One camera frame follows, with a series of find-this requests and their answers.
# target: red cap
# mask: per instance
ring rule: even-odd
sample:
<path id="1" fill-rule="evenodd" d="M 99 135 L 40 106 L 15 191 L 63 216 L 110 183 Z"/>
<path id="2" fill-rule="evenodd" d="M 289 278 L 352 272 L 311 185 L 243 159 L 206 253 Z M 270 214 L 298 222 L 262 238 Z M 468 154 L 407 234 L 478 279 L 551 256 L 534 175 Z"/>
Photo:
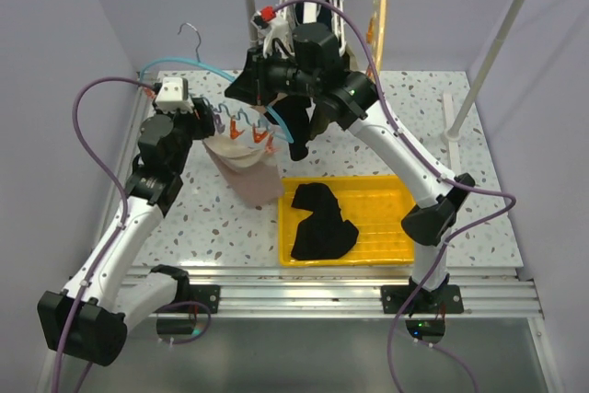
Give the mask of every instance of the red cap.
<path id="1" fill-rule="evenodd" d="M 276 13 L 274 12 L 274 8 L 271 6 L 266 6 L 260 10 L 260 16 L 264 22 L 270 22 L 273 18 L 276 17 Z"/>

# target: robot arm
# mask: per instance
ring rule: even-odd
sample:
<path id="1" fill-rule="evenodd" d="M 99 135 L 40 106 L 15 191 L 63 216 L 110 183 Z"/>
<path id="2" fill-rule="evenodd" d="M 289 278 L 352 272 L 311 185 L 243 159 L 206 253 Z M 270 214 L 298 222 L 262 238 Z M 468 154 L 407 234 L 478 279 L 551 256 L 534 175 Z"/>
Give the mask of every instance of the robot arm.
<path id="1" fill-rule="evenodd" d="M 59 293 L 45 292 L 37 310 L 47 345 L 57 350 L 67 316 L 81 285 L 86 287 L 67 335 L 64 352 L 109 365 L 127 334 L 160 307 L 191 300 L 188 274 L 169 266 L 151 273 L 117 298 L 122 280 L 149 234 L 166 216 L 182 187 L 180 175 L 194 140 L 214 134 L 213 114 L 201 98 L 189 98 L 185 78 L 166 78 L 154 102 L 156 113 L 143 122 L 139 155 L 127 179 L 128 214 L 122 205 L 82 268 Z M 124 229 L 110 247 L 117 227 Z M 101 256 L 92 275 L 87 269 Z"/>
<path id="2" fill-rule="evenodd" d="M 432 268 L 468 192 L 439 180 L 409 150 L 400 133 L 442 176 L 469 186 L 474 185 L 473 178 L 469 174 L 456 176 L 436 161 L 389 108 L 398 126 L 393 131 L 374 83 L 365 74 L 346 69 L 338 52 L 338 39 L 327 27 L 319 23 L 300 25 L 293 30 L 292 44 L 294 59 L 279 53 L 268 56 L 261 46 L 250 48 L 242 74 L 227 88 L 225 96 L 258 106 L 270 104 L 277 93 L 311 97 L 331 121 L 373 149 L 401 178 L 416 202 L 401 226 L 415 241 L 411 281 L 420 282 Z M 435 291 L 447 283 L 447 276 L 443 258 L 423 288 Z"/>

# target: beige cloth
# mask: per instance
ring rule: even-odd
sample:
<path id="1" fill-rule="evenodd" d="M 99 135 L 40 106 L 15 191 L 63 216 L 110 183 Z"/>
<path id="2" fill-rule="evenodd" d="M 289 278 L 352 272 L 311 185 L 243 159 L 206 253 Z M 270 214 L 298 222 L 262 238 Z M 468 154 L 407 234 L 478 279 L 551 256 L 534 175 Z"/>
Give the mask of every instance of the beige cloth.
<path id="1" fill-rule="evenodd" d="M 284 195 L 274 155 L 266 149 L 253 149 L 214 135 L 203 141 L 206 152 L 227 183 L 248 206 L 260 206 Z"/>

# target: lavender wall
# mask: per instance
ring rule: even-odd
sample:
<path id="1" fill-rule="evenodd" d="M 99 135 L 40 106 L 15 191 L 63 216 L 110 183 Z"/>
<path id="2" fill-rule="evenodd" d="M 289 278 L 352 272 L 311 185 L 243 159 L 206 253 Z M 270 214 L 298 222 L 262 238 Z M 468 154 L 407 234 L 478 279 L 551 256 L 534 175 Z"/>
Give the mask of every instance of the lavender wall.
<path id="1" fill-rule="evenodd" d="M 567 391 L 589 391 L 589 0 L 528 0 L 479 111 Z"/>
<path id="2" fill-rule="evenodd" d="M 0 11 L 0 389 L 24 393 L 47 353 L 37 301 L 86 258 L 107 190 L 75 139 L 75 93 L 133 70 L 98 0 L 0 0 Z M 102 87 L 81 107 L 111 164 L 131 99 L 129 87 Z"/>
<path id="3" fill-rule="evenodd" d="M 241 68 L 248 45 L 244 0 L 100 0 L 135 68 L 166 55 L 193 57 L 193 37 L 177 36 L 189 21 L 202 32 L 202 58 Z M 258 0 L 259 7 L 277 0 Z M 386 69 L 465 70 L 509 0 L 390 0 Z M 345 0 L 366 29 L 372 0 Z M 349 38 L 355 45 L 355 38 Z"/>

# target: speckled white surface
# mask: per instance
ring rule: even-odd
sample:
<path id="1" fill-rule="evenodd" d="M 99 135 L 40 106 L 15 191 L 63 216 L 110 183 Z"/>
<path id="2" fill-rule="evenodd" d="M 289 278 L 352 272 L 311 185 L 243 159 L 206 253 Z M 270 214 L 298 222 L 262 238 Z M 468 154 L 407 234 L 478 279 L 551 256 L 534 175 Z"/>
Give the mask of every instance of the speckled white surface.
<path id="1" fill-rule="evenodd" d="M 203 71 L 162 72 L 189 79 L 191 93 L 213 104 L 224 102 L 237 113 L 242 107 L 223 96 L 226 81 Z M 384 72 L 387 99 L 405 125 L 438 159 L 448 164 L 442 93 L 453 93 L 456 109 L 468 90 L 463 72 Z M 248 110 L 257 119 L 253 110 Z M 228 119 L 224 120 L 227 130 Z M 239 124 L 244 129 L 245 123 Z M 251 142 L 250 132 L 240 141 Z M 495 169 L 476 109 L 468 115 L 460 142 L 463 171 L 481 186 L 499 189 Z M 371 150 L 337 125 L 311 142 L 308 158 L 292 162 L 285 142 L 277 141 L 279 168 L 284 177 L 388 174 L 391 171 Z M 279 266 L 276 203 L 249 209 L 226 185 L 201 145 L 192 148 L 184 173 L 184 187 L 160 227 L 148 238 L 135 265 Z M 458 217 L 464 225 L 497 210 L 499 199 L 470 195 Z M 450 245 L 448 266 L 520 267 L 522 259 L 506 216 L 476 227 Z"/>

